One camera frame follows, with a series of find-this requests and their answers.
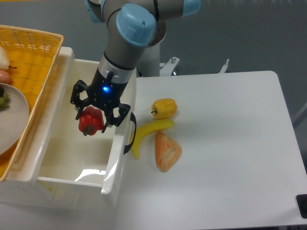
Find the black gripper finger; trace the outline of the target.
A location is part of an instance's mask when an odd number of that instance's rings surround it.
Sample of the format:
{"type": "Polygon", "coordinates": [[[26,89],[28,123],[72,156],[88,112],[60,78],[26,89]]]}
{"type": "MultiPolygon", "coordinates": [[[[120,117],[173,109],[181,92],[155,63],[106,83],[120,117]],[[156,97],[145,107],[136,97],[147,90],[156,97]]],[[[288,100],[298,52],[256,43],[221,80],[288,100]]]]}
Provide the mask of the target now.
{"type": "Polygon", "coordinates": [[[81,117],[84,109],[90,105],[90,99],[88,97],[83,100],[80,98],[80,94],[82,92],[87,93],[87,88],[88,85],[86,85],[83,80],[78,80],[73,86],[70,103],[75,106],[75,110],[77,111],[77,115],[75,118],[76,120],[81,117]]]}
{"type": "Polygon", "coordinates": [[[104,105],[103,107],[103,112],[105,115],[105,124],[104,127],[102,129],[102,133],[105,133],[105,130],[108,127],[112,127],[112,126],[120,126],[120,124],[123,122],[123,120],[126,118],[126,116],[128,115],[128,112],[131,109],[131,106],[128,104],[124,104],[124,103],[120,103],[118,107],[116,107],[116,109],[118,109],[118,116],[115,117],[114,116],[114,108],[112,108],[109,105],[104,105]]]}

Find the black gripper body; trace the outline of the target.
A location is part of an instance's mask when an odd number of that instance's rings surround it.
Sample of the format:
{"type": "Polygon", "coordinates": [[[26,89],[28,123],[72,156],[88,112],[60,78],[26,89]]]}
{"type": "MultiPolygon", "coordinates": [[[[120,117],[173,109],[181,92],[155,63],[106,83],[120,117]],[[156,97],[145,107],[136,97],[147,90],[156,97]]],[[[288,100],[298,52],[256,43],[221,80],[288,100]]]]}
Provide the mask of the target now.
{"type": "Polygon", "coordinates": [[[92,83],[87,87],[86,92],[91,105],[102,111],[113,111],[119,108],[128,112],[130,106],[120,102],[120,98],[127,86],[126,83],[115,83],[115,71],[111,70],[106,75],[96,70],[92,83]]]}

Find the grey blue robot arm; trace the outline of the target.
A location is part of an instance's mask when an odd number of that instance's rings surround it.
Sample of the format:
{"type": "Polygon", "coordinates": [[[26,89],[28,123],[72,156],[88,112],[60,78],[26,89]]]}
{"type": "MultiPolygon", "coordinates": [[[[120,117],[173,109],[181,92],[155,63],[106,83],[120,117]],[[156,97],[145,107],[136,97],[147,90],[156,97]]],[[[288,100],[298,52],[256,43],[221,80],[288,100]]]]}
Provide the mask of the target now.
{"type": "Polygon", "coordinates": [[[108,30],[108,43],[90,85],[78,80],[70,103],[80,120],[86,107],[104,112],[106,122],[86,128],[84,135],[120,126],[130,105],[120,98],[144,50],[154,40],[159,22],[197,13],[200,0],[103,0],[102,19],[108,30]]]}

